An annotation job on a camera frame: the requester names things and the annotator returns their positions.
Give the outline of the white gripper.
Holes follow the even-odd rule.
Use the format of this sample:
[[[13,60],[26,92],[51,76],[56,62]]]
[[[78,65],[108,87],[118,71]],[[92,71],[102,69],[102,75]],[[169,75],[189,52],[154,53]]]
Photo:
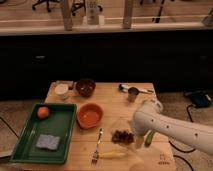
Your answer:
[[[144,143],[144,137],[147,133],[146,129],[136,129],[136,128],[132,128],[132,132],[133,134],[136,136],[135,137],[135,148],[139,149],[142,147],[143,143]]]

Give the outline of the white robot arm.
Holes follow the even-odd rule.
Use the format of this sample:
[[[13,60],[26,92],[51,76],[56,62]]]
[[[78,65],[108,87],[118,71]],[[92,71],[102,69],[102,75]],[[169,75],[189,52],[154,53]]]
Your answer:
[[[162,111],[159,100],[143,101],[132,116],[134,134],[145,136],[153,130],[213,156],[213,127],[174,119],[163,115]]]

